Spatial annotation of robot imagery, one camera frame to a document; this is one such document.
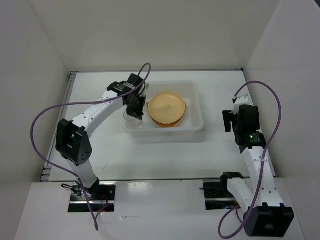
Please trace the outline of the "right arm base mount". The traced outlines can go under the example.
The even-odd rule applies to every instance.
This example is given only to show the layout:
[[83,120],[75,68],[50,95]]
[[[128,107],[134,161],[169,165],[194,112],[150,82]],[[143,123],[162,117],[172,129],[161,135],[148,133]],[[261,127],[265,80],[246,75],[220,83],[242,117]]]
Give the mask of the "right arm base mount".
[[225,191],[218,178],[203,179],[199,189],[204,195],[206,211],[230,210],[238,204],[234,196]]

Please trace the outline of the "clear glass cup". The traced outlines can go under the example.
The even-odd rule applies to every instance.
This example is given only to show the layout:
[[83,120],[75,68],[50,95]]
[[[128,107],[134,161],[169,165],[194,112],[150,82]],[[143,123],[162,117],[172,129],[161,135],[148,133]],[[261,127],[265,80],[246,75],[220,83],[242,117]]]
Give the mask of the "clear glass cup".
[[123,113],[123,118],[127,124],[131,125],[135,129],[140,129],[143,126],[142,119],[138,119],[136,117],[128,115],[126,111]]

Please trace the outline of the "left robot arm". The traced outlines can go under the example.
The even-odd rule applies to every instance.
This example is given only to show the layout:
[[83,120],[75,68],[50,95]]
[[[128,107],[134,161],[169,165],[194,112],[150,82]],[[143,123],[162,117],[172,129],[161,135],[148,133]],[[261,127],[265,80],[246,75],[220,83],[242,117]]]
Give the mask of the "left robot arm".
[[97,103],[71,120],[62,119],[57,125],[55,148],[66,159],[72,172],[83,185],[81,193],[94,200],[100,193],[100,180],[95,175],[90,157],[90,138],[95,130],[113,113],[126,108],[124,115],[135,124],[142,123],[146,103],[146,81],[131,74],[126,81],[109,85]]

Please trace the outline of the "tan plate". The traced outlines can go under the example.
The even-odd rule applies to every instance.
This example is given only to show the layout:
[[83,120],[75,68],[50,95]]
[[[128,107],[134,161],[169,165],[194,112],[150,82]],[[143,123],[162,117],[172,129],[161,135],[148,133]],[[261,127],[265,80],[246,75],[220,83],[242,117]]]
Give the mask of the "tan plate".
[[185,101],[179,99],[173,100],[156,100],[150,101],[148,111],[151,117],[162,124],[171,124],[178,121],[184,114],[185,118]]
[[177,122],[184,116],[186,103],[178,93],[162,91],[151,98],[147,110],[154,121],[168,125]]

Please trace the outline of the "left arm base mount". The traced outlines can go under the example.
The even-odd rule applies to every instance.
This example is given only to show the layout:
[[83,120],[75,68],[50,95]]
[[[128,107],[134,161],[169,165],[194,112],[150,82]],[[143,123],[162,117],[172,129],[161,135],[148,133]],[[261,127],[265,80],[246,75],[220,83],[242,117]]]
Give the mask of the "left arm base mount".
[[[72,185],[62,183],[61,187],[71,191],[68,206],[69,213],[89,212],[84,192],[77,182],[74,182]],[[94,213],[97,213],[98,211],[114,212],[116,183],[102,181],[100,182],[97,193],[87,193],[87,197]]]

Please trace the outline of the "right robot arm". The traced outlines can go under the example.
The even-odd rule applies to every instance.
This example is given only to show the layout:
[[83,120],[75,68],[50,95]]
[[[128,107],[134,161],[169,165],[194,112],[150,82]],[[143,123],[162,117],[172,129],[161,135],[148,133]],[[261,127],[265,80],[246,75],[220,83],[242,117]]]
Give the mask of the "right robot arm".
[[243,211],[240,228],[249,237],[282,238],[293,219],[294,211],[285,205],[275,184],[268,157],[267,142],[260,130],[257,106],[243,104],[238,111],[223,110],[225,131],[234,132],[235,143],[244,159],[252,188],[239,172],[224,172],[220,193],[233,196],[237,209]]

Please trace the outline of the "woven bamboo basket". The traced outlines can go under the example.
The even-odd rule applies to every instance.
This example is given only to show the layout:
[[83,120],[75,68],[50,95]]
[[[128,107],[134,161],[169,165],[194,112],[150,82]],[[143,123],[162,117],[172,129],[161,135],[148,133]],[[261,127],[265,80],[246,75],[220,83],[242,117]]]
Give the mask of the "woven bamboo basket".
[[[150,102],[146,102],[146,108],[147,108],[147,110],[148,110],[148,114],[149,114],[149,103],[150,103]],[[173,122],[173,123],[160,123],[160,122],[154,120],[154,119],[151,117],[150,114],[149,114],[149,116],[151,117],[152,121],[153,121],[156,125],[158,125],[160,128],[174,128],[174,127],[176,127],[176,126],[181,122],[181,120],[183,119],[183,117],[184,117],[184,115],[185,115],[185,112],[186,112],[186,110],[187,110],[187,103],[184,102],[184,105],[185,105],[185,110],[184,110],[184,113],[183,113],[182,117],[181,117],[179,120],[177,120],[176,122]]]

